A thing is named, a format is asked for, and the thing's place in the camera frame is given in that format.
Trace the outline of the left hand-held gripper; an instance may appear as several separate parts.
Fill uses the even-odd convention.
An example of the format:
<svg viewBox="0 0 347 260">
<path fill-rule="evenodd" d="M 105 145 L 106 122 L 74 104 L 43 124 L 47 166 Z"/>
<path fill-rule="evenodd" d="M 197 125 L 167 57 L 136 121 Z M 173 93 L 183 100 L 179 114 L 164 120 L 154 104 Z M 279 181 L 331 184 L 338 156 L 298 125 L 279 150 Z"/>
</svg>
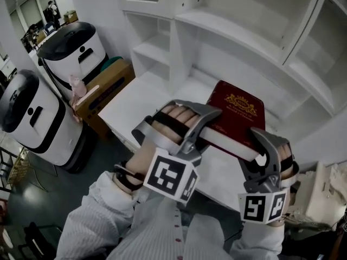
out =
<svg viewBox="0 0 347 260">
<path fill-rule="evenodd" d="M 199 175 L 195 166 L 201 161 L 201 154 L 207 147 L 200 133 L 204 127 L 219 117 L 222 110 L 216 107 L 190 107 L 198 115 L 191 128 L 185 129 L 172 117 L 165 117 L 161 110 L 146 116 L 133 130 L 132 135 L 141 145 L 145 139 L 156 145 L 144 186 L 178 202 L 187 202 L 194 192 Z M 152 127 L 154 121 L 177 126 L 183 133 L 179 144 L 171 141 Z"/>
</svg>

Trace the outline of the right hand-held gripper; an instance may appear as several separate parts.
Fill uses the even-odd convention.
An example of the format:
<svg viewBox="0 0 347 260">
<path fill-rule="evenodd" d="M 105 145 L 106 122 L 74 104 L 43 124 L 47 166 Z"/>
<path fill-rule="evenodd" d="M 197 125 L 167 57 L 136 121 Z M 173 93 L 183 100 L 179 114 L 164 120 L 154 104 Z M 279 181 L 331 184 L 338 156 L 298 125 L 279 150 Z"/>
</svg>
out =
<svg viewBox="0 0 347 260">
<path fill-rule="evenodd" d="M 287 194 L 298 181 L 299 166 L 294 160 L 294 176 L 281 180 L 281 163 L 278 148 L 290 142 L 259 128 L 251 128 L 254 144 L 261 155 L 266 155 L 266 164 L 260 166 L 256 160 L 239 160 L 245 193 L 238 195 L 241 220 L 244 222 L 269 224 L 284 215 Z"/>
</svg>

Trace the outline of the dark red hardcover book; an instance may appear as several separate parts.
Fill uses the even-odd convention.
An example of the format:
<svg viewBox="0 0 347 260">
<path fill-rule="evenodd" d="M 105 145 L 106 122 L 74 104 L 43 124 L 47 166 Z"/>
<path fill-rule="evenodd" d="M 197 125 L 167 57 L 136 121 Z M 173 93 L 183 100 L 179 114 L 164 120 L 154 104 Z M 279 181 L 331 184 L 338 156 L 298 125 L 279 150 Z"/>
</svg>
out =
<svg viewBox="0 0 347 260">
<path fill-rule="evenodd" d="M 256 147 L 250 129 L 265 129 L 264 103 L 250 93 L 220 80 L 207 104 L 222 113 L 207 124 L 200 138 L 210 145 L 246 161 L 254 160 L 260 149 Z"/>
</svg>

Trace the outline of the person's left forearm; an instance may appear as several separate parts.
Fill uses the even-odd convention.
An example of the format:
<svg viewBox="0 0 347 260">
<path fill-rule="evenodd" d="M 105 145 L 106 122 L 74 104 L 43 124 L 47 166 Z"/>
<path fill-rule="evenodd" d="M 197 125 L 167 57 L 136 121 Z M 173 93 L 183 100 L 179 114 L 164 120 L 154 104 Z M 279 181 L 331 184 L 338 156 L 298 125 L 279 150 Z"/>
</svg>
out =
<svg viewBox="0 0 347 260">
<path fill-rule="evenodd" d="M 68 214 L 56 259 L 84 259 L 117 245 L 131 224 L 138 193 L 105 171 L 89 187 L 81 205 Z"/>
</svg>

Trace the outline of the person's right forearm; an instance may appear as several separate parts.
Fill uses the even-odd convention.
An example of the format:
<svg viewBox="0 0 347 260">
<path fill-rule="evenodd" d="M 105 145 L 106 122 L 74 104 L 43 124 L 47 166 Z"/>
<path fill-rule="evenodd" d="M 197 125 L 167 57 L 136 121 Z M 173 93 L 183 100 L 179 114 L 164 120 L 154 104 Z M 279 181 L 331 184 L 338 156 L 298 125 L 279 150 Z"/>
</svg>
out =
<svg viewBox="0 0 347 260">
<path fill-rule="evenodd" d="M 269 224 L 245 222 L 241 237 L 230 249 L 233 260 L 279 260 L 284 240 L 284 220 Z"/>
</svg>

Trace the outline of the white desk with shelf hutch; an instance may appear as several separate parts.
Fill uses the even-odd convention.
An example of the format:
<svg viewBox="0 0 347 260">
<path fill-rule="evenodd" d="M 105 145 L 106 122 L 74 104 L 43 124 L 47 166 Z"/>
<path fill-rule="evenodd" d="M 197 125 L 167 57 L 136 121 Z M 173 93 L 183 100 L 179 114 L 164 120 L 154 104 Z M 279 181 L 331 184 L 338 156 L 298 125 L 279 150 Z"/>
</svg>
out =
<svg viewBox="0 0 347 260">
<path fill-rule="evenodd" d="M 136 77 L 100 117 L 128 149 L 147 115 L 224 80 L 263 101 L 302 171 L 347 160 L 347 0 L 184 1 L 173 19 L 123 11 Z"/>
</svg>

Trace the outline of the person's right hand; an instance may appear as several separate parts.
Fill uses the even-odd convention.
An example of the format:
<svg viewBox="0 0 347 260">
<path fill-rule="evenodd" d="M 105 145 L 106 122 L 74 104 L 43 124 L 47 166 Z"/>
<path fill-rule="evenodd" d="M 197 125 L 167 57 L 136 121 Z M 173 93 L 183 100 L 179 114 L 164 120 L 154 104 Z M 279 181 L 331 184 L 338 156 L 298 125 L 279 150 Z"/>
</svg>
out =
<svg viewBox="0 0 347 260">
<path fill-rule="evenodd" d="M 294 176 L 293 155 L 289 144 L 284 144 L 278 148 L 281 158 L 281 180 L 286 180 Z"/>
</svg>

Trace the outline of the person's left hand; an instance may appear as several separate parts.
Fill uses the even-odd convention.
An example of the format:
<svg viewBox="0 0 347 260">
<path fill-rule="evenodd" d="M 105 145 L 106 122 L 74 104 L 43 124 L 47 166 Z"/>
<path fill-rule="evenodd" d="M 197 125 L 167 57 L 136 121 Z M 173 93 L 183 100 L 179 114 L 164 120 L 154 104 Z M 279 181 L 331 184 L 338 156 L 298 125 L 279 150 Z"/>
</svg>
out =
<svg viewBox="0 0 347 260">
<path fill-rule="evenodd" d="M 175 120 L 181 122 L 189 128 L 191 128 L 196 123 L 196 120 L 200 117 L 191 109 L 179 105 L 166 106 L 161 110 L 161 112 L 167 114 L 168 116 L 174 118 Z M 182 137 L 175 133 L 171 128 L 164 124 L 161 124 L 158 121 L 154 121 L 152 123 L 152 127 L 177 144 L 179 144 L 182 140 Z"/>
</svg>

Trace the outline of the white ornate dressing table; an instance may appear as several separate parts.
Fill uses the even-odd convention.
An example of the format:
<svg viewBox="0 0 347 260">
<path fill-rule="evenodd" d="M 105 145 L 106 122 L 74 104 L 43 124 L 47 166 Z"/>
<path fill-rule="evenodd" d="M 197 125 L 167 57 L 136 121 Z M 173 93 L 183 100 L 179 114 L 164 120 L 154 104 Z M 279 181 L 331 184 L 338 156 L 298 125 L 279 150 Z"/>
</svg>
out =
<svg viewBox="0 0 347 260">
<path fill-rule="evenodd" d="M 347 162 L 328 167 L 318 162 L 314 171 L 299 175 L 298 183 L 287 224 L 335 231 L 347 209 Z"/>
</svg>

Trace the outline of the brown cardboard box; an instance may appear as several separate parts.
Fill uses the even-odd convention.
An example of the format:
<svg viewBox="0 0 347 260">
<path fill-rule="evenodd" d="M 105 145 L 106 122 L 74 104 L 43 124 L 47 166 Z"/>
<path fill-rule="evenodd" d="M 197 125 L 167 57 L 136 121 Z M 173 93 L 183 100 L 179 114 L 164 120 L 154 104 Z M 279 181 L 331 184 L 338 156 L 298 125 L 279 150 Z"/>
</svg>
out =
<svg viewBox="0 0 347 260">
<path fill-rule="evenodd" d="M 135 73 L 132 64 L 123 59 L 116 61 L 86 85 L 87 92 L 96 85 L 99 85 L 100 88 L 83 103 L 74 107 L 74 112 L 99 137 L 108 139 L 111 135 L 111 129 L 99 116 L 99 113 L 133 79 L 135 79 Z"/>
</svg>

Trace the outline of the person's white striped shirt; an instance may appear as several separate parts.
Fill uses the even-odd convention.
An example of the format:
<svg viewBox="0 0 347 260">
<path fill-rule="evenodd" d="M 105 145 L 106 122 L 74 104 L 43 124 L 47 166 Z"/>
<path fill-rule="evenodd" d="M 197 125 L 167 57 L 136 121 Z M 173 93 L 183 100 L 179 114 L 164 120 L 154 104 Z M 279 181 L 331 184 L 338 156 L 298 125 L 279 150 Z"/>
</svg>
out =
<svg viewBox="0 0 347 260">
<path fill-rule="evenodd" d="M 156 197 L 134 205 L 131 224 L 115 247 L 113 260 L 233 260 L 223 248 L 220 223 L 211 216 L 196 214 L 188 227 L 174 200 Z"/>
</svg>

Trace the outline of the dark green round object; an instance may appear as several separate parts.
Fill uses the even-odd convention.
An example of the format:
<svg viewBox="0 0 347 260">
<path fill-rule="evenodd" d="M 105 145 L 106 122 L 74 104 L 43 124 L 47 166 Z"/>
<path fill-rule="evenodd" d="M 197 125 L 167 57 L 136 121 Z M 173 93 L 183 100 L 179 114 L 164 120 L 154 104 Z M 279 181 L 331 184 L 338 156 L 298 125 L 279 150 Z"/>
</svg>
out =
<svg viewBox="0 0 347 260">
<path fill-rule="evenodd" d="M 123 58 L 121 56 L 116 56 L 113 58 L 108 59 L 101 67 L 100 72 L 103 72 L 105 69 L 107 69 L 109 66 L 111 66 L 113 63 L 115 63 L 118 60 L 122 60 Z"/>
</svg>

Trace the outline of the pink flat stick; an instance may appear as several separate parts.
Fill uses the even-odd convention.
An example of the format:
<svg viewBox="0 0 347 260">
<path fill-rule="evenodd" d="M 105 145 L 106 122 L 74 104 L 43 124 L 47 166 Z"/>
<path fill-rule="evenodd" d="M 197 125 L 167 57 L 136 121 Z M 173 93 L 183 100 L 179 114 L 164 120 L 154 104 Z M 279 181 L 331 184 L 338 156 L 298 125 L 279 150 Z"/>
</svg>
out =
<svg viewBox="0 0 347 260">
<path fill-rule="evenodd" d="M 73 104 L 73 108 L 80 105 L 81 103 L 83 103 L 85 100 L 87 100 L 90 96 L 92 96 L 93 94 L 95 94 L 98 89 L 100 88 L 99 85 L 94 86 L 92 89 L 90 89 L 86 95 L 84 95 L 83 97 L 79 98 L 74 104 Z"/>
</svg>

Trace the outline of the pink fabric bundle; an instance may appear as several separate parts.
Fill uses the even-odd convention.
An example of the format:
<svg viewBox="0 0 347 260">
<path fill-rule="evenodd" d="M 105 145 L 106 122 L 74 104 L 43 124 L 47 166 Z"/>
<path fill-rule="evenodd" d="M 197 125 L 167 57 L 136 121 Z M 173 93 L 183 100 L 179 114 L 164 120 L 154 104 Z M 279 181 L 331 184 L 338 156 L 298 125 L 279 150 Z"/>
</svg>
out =
<svg viewBox="0 0 347 260">
<path fill-rule="evenodd" d="M 69 78 L 69 84 L 73 94 L 72 101 L 76 101 L 86 95 L 87 88 L 80 78 L 71 75 Z"/>
</svg>

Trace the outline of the white black service robot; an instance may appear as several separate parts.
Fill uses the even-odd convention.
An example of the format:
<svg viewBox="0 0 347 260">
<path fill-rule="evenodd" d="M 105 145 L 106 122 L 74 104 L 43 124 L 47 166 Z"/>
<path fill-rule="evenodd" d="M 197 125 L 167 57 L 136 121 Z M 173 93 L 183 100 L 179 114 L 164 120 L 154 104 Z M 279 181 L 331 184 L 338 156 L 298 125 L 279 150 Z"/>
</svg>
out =
<svg viewBox="0 0 347 260">
<path fill-rule="evenodd" d="M 94 136 L 39 75 L 20 70 L 0 96 L 0 129 L 24 148 L 69 173 L 78 173 Z"/>
<path fill-rule="evenodd" d="M 71 23 L 52 34 L 39 47 L 37 57 L 66 100 L 73 96 L 71 76 L 87 85 L 109 59 L 95 26 L 86 22 Z"/>
</svg>

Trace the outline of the small cardboard box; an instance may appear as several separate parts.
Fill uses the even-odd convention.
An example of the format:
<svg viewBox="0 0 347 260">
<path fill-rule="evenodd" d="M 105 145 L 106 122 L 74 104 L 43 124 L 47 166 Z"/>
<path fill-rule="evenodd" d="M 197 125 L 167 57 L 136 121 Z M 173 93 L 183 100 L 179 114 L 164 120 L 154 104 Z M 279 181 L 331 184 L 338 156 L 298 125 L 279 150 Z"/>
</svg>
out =
<svg viewBox="0 0 347 260">
<path fill-rule="evenodd" d="M 78 20 L 78 16 L 75 10 L 67 11 L 63 16 L 66 24 L 70 24 Z"/>
</svg>

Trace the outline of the black chair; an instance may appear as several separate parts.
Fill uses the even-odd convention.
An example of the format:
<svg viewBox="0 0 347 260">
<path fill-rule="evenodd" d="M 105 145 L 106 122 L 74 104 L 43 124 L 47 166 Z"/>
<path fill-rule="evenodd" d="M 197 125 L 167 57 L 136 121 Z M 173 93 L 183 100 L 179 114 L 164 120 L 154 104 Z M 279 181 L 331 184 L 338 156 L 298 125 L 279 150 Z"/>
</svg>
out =
<svg viewBox="0 0 347 260">
<path fill-rule="evenodd" d="M 18 250 L 24 260 L 31 260 L 25 255 L 23 249 L 29 249 L 35 256 L 36 260 L 54 260 L 56 257 L 56 249 L 53 245 L 47 241 L 42 229 L 56 229 L 59 234 L 62 234 L 62 228 L 57 225 L 41 225 L 37 226 L 34 222 L 31 222 L 24 228 L 25 244 L 19 245 Z"/>
</svg>

